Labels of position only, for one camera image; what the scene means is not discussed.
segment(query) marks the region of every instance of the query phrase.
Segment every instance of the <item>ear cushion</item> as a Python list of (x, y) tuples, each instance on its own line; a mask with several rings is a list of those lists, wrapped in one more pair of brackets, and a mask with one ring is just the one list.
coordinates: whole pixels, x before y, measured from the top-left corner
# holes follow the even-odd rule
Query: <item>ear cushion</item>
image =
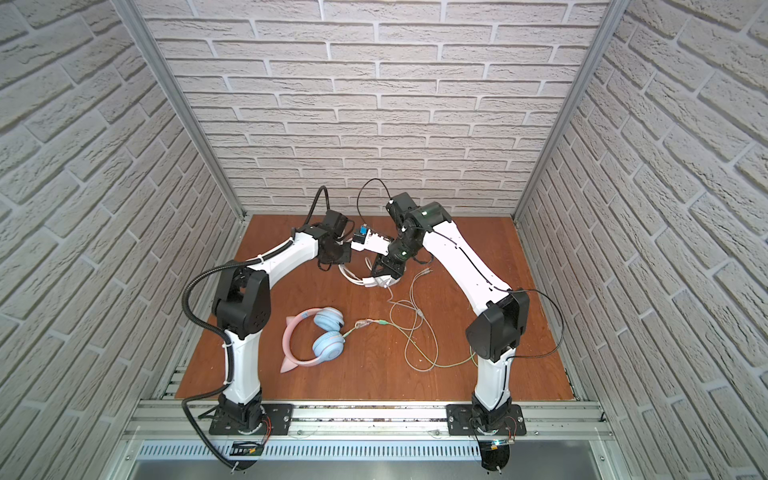
[(344, 350), (344, 337), (339, 332), (325, 332), (312, 344), (312, 351), (320, 362), (333, 360)]
[(327, 332), (338, 332), (344, 326), (344, 319), (339, 310), (327, 306), (315, 314), (315, 324)]

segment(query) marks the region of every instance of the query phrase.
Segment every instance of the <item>headphones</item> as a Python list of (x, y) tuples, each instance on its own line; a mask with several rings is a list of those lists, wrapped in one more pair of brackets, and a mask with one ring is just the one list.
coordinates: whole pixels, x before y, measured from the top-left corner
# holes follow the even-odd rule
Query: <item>headphones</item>
[[(290, 351), (290, 336), (302, 320), (312, 315), (315, 316), (315, 324), (326, 332), (312, 344), (312, 351), (316, 356), (314, 359), (297, 360)], [(340, 330), (343, 326), (344, 319), (341, 312), (331, 306), (310, 308), (296, 316), (286, 317), (286, 331), (283, 333), (283, 353), (286, 357), (283, 359), (280, 373), (289, 372), (297, 366), (319, 365), (341, 355), (344, 350), (344, 337)]]

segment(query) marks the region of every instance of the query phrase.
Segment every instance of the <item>wooden table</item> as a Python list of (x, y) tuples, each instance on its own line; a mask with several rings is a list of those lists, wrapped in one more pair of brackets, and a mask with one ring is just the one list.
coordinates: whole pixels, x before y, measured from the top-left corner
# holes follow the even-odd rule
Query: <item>wooden table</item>
[[(370, 217), (378, 231), (394, 234), (389, 217)], [(475, 252), (512, 288), (533, 288), (533, 279), (525, 261), (515, 226), (503, 217), (455, 218), (458, 228)], [(250, 222), (236, 260), (247, 260), (263, 253), (290, 235), (290, 228), (303, 222), (301, 216), (256, 216)], [(366, 252), (372, 258), (374, 253)], [(367, 276), (364, 253), (353, 252), (351, 271)], [(422, 250), (420, 260), (429, 254)], [(409, 261), (406, 274), (393, 288), (394, 300), (407, 299), (413, 276), (425, 266)], [(458, 285), (444, 266), (435, 260), (434, 271), (415, 283), (415, 299), (432, 324), (439, 342), (439, 364), (449, 365), (469, 357), (464, 330), (475, 314)], [(392, 326), (371, 325), (352, 332), (344, 351), (337, 358), (314, 367), (297, 367), (280, 373), (283, 361), (281, 339), (288, 315), (311, 308), (333, 306), (341, 310), (346, 322), (343, 332), (357, 319), (388, 319), (389, 292), (365, 288), (348, 282), (336, 267), (321, 272), (315, 260), (304, 263), (272, 288), (272, 316), (262, 332), (259, 349), (259, 378), (265, 399), (328, 400), (455, 400), (468, 401), (477, 381), (477, 367), (472, 362), (430, 372), (410, 369), (403, 358), (406, 338)], [(531, 293), (528, 329), (522, 337), (519, 355), (546, 353), (554, 348), (538, 294)], [(411, 310), (396, 307), (394, 320), (402, 326), (413, 324)], [(215, 323), (215, 318), (208, 320)], [(298, 325), (291, 347), (299, 359), (311, 359), (312, 343), (323, 331), (311, 319)], [(416, 330), (415, 341), (434, 358), (435, 343), (429, 329)], [(425, 368), (429, 364), (409, 347), (411, 364)], [(224, 354), (221, 340), (204, 332), (197, 344), (177, 398), (213, 390), (224, 378)], [(543, 359), (516, 359), (512, 363), (510, 391), (513, 400), (573, 399), (560, 356)]]

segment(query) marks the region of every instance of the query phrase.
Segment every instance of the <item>brick wall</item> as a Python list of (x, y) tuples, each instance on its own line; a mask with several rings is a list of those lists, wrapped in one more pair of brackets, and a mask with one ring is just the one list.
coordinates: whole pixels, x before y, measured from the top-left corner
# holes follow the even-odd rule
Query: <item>brick wall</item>
[[(320, 184), (349, 212), (379, 176), (453, 214), (499, 215), (606, 5), (138, 3), (249, 212), (304, 213)], [(380, 212), (372, 186), (362, 208)]]
[(110, 2), (0, 4), (0, 111), (0, 477), (97, 478), (234, 216)]
[(519, 215), (637, 477), (768, 475), (767, 26), (634, 0)]

